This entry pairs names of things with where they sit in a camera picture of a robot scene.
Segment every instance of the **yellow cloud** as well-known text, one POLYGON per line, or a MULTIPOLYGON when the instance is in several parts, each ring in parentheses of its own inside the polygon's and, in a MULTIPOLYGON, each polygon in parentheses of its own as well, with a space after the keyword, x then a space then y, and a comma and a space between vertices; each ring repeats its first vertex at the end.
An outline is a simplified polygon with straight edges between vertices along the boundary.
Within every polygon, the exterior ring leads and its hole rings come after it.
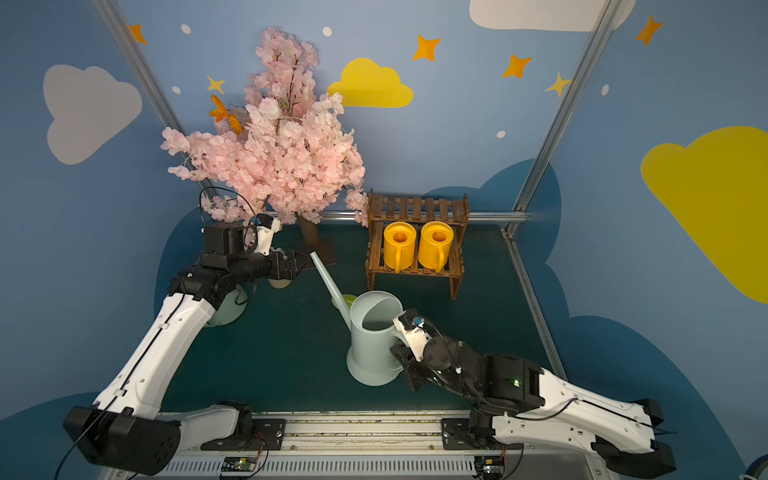
POLYGON ((400 82, 393 68, 379 67, 368 58, 355 58, 346 64, 341 80, 328 87, 339 92, 345 107, 405 107, 413 100, 413 90, 400 82))
POLYGON ((641 172, 733 286, 768 303, 768 133, 727 127, 688 148, 659 145, 645 156, 641 172))

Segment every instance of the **white cloud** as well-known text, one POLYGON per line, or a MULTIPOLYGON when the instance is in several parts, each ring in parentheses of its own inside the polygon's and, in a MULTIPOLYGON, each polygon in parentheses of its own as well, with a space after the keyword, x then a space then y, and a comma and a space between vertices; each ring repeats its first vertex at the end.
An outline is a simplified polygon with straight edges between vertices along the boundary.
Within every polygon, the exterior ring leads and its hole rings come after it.
POLYGON ((43 80, 45 104, 53 115, 48 146, 60 162, 79 164, 141 113, 141 94, 108 71, 54 65, 43 80))
MULTIPOLYGON (((635 0, 622 0, 614 30, 632 12, 635 0)), ((469 16, 495 30, 591 31, 604 0, 472 0, 469 16)))

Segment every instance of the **orange butterfly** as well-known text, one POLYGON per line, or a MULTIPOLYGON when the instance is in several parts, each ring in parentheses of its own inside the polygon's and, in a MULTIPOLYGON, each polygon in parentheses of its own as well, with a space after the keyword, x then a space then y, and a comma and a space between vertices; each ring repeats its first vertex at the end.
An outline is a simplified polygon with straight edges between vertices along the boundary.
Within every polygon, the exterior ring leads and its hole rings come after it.
POLYGON ((221 103, 221 100, 219 100, 216 95, 211 95, 210 100, 214 103, 214 105, 216 105, 216 110, 212 110, 209 115, 213 117, 215 121, 222 121, 226 118, 230 122, 230 127, 235 132, 235 134, 241 134, 243 132, 243 127, 240 125, 237 117, 227 113, 227 109, 224 107, 224 104, 221 103))

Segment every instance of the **yellow star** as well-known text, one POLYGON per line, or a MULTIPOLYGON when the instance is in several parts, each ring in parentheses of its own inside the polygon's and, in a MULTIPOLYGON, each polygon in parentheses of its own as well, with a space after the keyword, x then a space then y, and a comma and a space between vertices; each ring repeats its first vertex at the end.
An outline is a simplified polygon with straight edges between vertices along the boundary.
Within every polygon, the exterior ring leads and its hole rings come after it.
POLYGON ((134 38, 136 38, 137 42, 143 43, 144 45, 147 44, 147 41, 144 40, 144 36, 141 35, 141 25, 131 25, 128 28, 131 29, 131 33, 134 34, 134 38))
POLYGON ((635 40, 642 40, 645 46, 648 46, 648 42, 650 42, 650 38, 654 36, 654 33, 656 33, 656 30, 659 29, 660 26, 664 25, 663 23, 656 23, 654 22, 654 16, 651 15, 648 17, 648 23, 645 24, 645 28, 643 28, 643 31, 640 32, 640 34, 635 38, 635 40))
POLYGON ((530 58, 517 58, 514 55, 509 57, 509 68, 504 72, 502 78, 507 78, 510 75, 514 75, 517 78, 523 78, 523 69, 530 62, 530 58))
POLYGON ((416 50, 416 55, 413 55, 413 59, 426 58, 429 61, 435 61, 435 47, 440 43, 440 39, 425 40, 421 35, 417 35, 417 37, 419 37, 419 49, 416 50))
POLYGON ((563 96, 563 88, 565 85, 571 83, 570 80, 563 80, 560 74, 558 73, 558 80, 552 85, 550 88, 547 88, 545 91, 556 91, 558 93, 558 97, 563 96))
POLYGON ((221 91, 221 84, 223 84, 226 80, 215 81, 211 77, 208 77, 208 81, 210 81, 210 86, 208 87, 208 90, 218 90, 222 95, 224 94, 224 92, 221 91))

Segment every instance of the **metal frame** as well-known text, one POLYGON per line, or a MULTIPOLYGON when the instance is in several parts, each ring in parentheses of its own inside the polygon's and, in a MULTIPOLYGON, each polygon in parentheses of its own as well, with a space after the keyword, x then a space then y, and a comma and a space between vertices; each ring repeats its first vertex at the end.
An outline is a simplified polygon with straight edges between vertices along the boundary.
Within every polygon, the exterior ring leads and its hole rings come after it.
MULTIPOLYGON (((174 415, 161 413, 158 418, 174 415)), ((263 412, 260 419, 285 419, 281 450, 270 452, 264 475, 273 476, 454 476, 474 473, 475 455, 501 450, 444 450, 441 420, 467 418, 468 410, 378 412, 263 412), (346 466, 336 462, 346 462, 346 466)), ((216 478, 225 456, 252 452, 211 452, 199 448, 177 453, 158 478, 216 478)), ((526 444, 526 455, 574 455, 570 449, 526 444)), ((130 476, 104 468, 100 480, 130 476)))
MULTIPOLYGON (((136 74, 139 83, 143 87, 144 92, 149 98, 150 103, 152 103, 155 111, 160 116, 163 124, 184 133, 184 128, 179 118, 174 113, 174 110, 171 107, 167 96, 163 92, 157 77, 152 71, 149 62, 147 61, 146 57, 144 57, 144 53, 141 51, 138 45, 136 45, 136 42, 134 41, 133 36, 128 29, 127 22, 125 21, 125 18, 122 15, 117 2, 115 0, 91 0, 91 2, 101 17, 101 20, 104 22, 104 25, 107 27, 107 30, 112 35, 112 38, 115 40, 115 43, 118 45, 118 48, 125 57, 126 61, 136 74)), ((469 216, 469 221, 473 223, 505 223, 505 227, 502 229, 502 236, 507 242, 510 257, 515 266, 515 270, 518 273, 518 277, 523 287, 526 300, 528 301, 528 306, 531 309, 531 314, 534 317, 539 336, 541 337, 541 341, 544 344, 553 373, 563 379, 566 378, 563 365, 560 361, 557 350, 554 347, 554 343, 552 342, 545 318, 541 312, 541 307, 536 300, 531 281, 528 278, 527 272, 525 271, 525 265, 523 264, 520 253, 518 252, 518 249, 515 245, 513 234, 517 226, 524 222, 527 218, 525 211, 528 208, 528 204, 531 201, 531 198, 533 197, 533 194, 539 182, 541 181, 542 176, 544 175, 546 167, 549 164, 551 156, 554 153, 554 150, 557 147, 558 142, 560 141, 566 126, 568 125, 568 122, 570 121, 575 106, 581 98, 584 87, 587 84, 592 71, 594 70, 594 66, 597 64, 598 59, 600 58, 602 51, 604 50, 604 47, 607 43, 607 40, 611 35, 613 18, 621 2, 622 0, 606 0, 601 10, 600 16, 595 26, 593 27, 587 44, 582 51, 576 69, 574 70, 574 74, 571 77, 569 88, 566 90, 565 95, 560 105, 558 106, 557 111, 555 112, 555 116, 548 129, 545 141, 542 144, 541 149, 538 152, 533 165, 531 166, 531 170, 528 172, 528 176, 525 179, 523 187, 517 196, 512 212, 476 211, 471 212, 469 216)), ((201 188, 213 186, 210 180, 203 180, 199 183, 201 188)), ((323 211, 321 215, 324 221, 354 221, 354 212, 349 211, 327 210, 323 211)), ((292 431, 288 429, 288 425, 286 425, 286 434, 296 435, 295 437, 292 437, 294 438, 294 446, 299 445, 298 451, 291 451, 290 447, 287 447, 287 451, 283 450, 281 452, 274 452, 274 455, 277 458, 291 455, 294 458, 299 458, 302 455, 306 456, 305 454, 307 453, 307 450, 305 449, 309 449, 309 452, 312 452, 314 455, 320 453, 324 455, 333 453, 339 455, 358 455, 359 457, 363 458, 366 456, 375 455, 377 452, 382 452, 382 448, 384 448, 383 452, 386 455, 397 453, 401 457, 405 455, 406 458, 409 456, 414 456, 414 448, 416 448, 418 455, 433 455, 438 457, 446 457, 447 455, 456 457, 457 453, 459 456, 474 455, 474 452, 470 451, 446 452, 444 450, 437 449, 435 445, 441 445, 441 440, 440 438, 437 438, 436 440, 433 438, 435 433, 438 437, 440 435, 440 418, 450 416, 466 417, 468 415, 468 412, 466 411, 270 413, 266 415, 279 415, 280 418, 290 419, 289 424, 292 425, 291 429, 294 430, 292 431), (374 417, 377 415, 382 418, 375 419, 374 417), (409 426, 402 430, 400 433, 389 432, 388 435, 377 436, 375 435, 376 432, 373 431, 376 429, 371 430, 369 428, 370 425, 376 424, 378 425, 376 428, 379 429, 378 433, 386 434, 387 432, 381 431, 381 422, 385 422, 389 425, 395 425, 397 422, 401 421, 404 422, 401 426, 405 427, 406 424, 409 426), (358 435, 353 435, 353 438, 356 440, 349 439, 350 432, 339 432, 339 434, 344 438, 344 441, 339 443, 339 438, 336 438, 336 436, 333 434, 326 435, 323 433, 323 436, 321 437, 320 432, 314 432, 313 434, 310 431, 312 429, 310 428, 311 425, 314 425, 313 428, 318 428, 318 425, 323 422, 337 422, 337 426, 339 425, 339 422, 351 422, 351 424, 357 423, 359 425, 357 428, 358 435), (344 442, 349 443, 351 447, 348 445, 348 448, 342 448, 344 442), (401 447, 405 447, 405 449, 398 452, 398 448, 401 447)), ((285 439, 284 442, 286 445, 291 445, 291 443, 288 442, 288 439, 285 439)), ((535 445, 531 445, 531 450, 537 454, 552 453, 551 449, 546 447, 539 448, 538 450, 534 449, 535 445)), ((487 450, 482 451, 482 454, 487 455, 488 453, 489 451, 487 450)), ((210 452, 192 451, 180 454, 180 456, 185 458, 187 456, 194 457, 201 455, 210 456, 210 452)), ((598 480, 602 478, 618 480, 618 475, 607 470, 607 468, 605 468, 604 462, 602 462, 600 459, 592 458, 588 455, 584 456, 587 458, 593 478, 598 480)), ((114 470, 112 468, 105 468, 103 469, 100 479, 119 480, 124 478, 123 474, 124 472, 114 470)))
MULTIPOLYGON (((576 64, 576 69, 571 76, 571 83, 568 85, 568 89, 565 91, 565 95, 554 114, 554 119, 547 131, 544 143, 541 145, 541 149, 533 165, 531 165, 531 170, 525 178, 523 187, 520 189, 515 206, 512 208, 513 211, 525 212, 528 208, 528 203, 531 201, 533 193, 536 191, 539 181, 541 181, 541 177, 544 176, 554 149, 557 148, 558 142, 568 122, 571 120, 571 115, 581 98, 581 94, 584 92, 584 87, 587 85, 589 77, 592 75, 594 66, 598 63, 608 38, 611 36, 614 16, 621 2, 622 0, 605 1, 598 21, 592 28, 592 33, 589 35, 587 44, 584 46, 581 57, 576 64)), ((507 225, 507 235, 511 237, 515 232, 515 228, 517 228, 516 223, 507 225)))

